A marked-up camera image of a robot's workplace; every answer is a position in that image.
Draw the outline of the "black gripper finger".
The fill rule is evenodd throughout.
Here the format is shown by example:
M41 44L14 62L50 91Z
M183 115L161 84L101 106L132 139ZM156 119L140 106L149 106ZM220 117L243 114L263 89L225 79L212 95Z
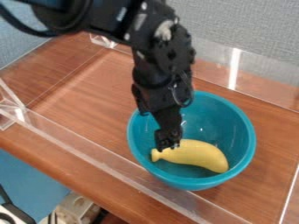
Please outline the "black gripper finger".
M148 106L147 106L147 100L145 100L147 92L137 86L132 86L131 90L132 90L132 94L135 97L135 103L136 103L136 106L139 109L139 113L141 116L145 116L149 113Z
M155 146L161 152L165 148L173 149L183 138L180 107L171 106L153 112L153 119L159 124L159 129L153 133Z

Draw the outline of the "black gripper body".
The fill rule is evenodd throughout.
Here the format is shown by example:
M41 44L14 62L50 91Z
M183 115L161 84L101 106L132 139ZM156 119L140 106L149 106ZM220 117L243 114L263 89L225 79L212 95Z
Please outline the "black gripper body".
M145 94L149 113L171 106L187 107L192 102L192 71L184 70L175 74L168 80L152 85L151 82L141 83L144 77L133 70L133 84L141 88Z

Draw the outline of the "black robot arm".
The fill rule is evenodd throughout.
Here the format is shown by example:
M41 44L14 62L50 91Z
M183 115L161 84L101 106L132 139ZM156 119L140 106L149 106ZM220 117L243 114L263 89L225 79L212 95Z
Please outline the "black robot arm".
M165 0L17 0L29 5L46 29L16 18L22 32L52 37L91 32L129 46L132 94L139 111L153 115L155 145L176 148L183 139L180 108L192 102L192 35Z

